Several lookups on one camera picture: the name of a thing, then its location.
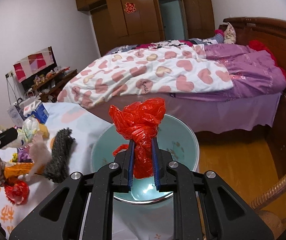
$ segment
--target floral pillow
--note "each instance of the floral pillow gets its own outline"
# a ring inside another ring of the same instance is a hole
[[[224,43],[235,44],[236,43],[236,33],[232,24],[228,23],[227,28],[224,32]]]

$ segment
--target purple blanket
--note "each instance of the purple blanket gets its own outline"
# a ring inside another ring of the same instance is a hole
[[[177,98],[222,102],[276,94],[286,87],[282,71],[274,65],[274,60],[265,50],[255,51],[248,46],[235,44],[216,44],[205,46],[205,52],[206,59],[226,66],[234,87],[201,94],[177,93]]]

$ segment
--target silver screw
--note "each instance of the silver screw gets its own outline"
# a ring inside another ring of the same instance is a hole
[[[81,177],[81,174],[79,172],[74,172],[71,175],[72,179],[79,179]]]
[[[213,179],[213,178],[215,178],[216,174],[215,174],[214,171],[208,171],[208,172],[206,173],[206,176],[207,176],[208,178],[210,178],[210,179]]]
[[[177,167],[179,166],[179,164],[178,164],[177,162],[170,162],[170,163],[169,163],[169,166],[170,166],[171,168],[177,168]]]
[[[118,164],[117,163],[110,163],[110,165],[108,165],[108,167],[112,170],[117,169],[118,168]]]

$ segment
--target heart-print blanket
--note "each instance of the heart-print blanket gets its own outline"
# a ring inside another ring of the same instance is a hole
[[[204,45],[111,54],[71,79],[57,101],[92,108],[112,97],[147,93],[205,93],[233,83],[224,65],[206,60]]]

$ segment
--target television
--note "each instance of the television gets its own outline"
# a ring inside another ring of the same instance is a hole
[[[52,47],[42,49],[14,64],[18,82],[22,84],[25,92],[34,85],[36,75],[46,75],[57,67]]]

